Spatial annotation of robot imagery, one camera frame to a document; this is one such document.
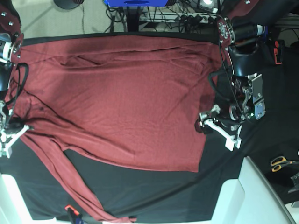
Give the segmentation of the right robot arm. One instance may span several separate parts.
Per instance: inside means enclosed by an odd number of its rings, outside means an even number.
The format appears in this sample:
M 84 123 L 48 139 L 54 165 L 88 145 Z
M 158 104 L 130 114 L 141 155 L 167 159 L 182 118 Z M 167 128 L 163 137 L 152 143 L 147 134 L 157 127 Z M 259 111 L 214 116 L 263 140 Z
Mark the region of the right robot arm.
M 24 34 L 21 20 L 11 0 L 0 2 L 0 155 L 8 156 L 12 145 L 30 126 L 14 118 L 16 101 L 28 78 L 28 65 L 19 62 Z M 12 76 L 17 73 L 15 95 L 6 100 Z

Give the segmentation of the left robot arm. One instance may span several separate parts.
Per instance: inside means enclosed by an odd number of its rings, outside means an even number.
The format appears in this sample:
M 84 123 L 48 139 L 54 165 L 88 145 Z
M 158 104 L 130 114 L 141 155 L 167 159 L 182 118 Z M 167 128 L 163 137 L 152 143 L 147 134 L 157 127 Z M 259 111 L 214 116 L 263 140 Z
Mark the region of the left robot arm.
M 196 124 L 205 134 L 222 135 L 230 150 L 241 144 L 243 123 L 266 114 L 261 71 L 267 63 L 282 64 L 285 46 L 271 37 L 270 27 L 298 4 L 296 0 L 218 1 L 215 23 L 222 67 L 208 80 L 225 105 L 215 104 L 199 113 Z

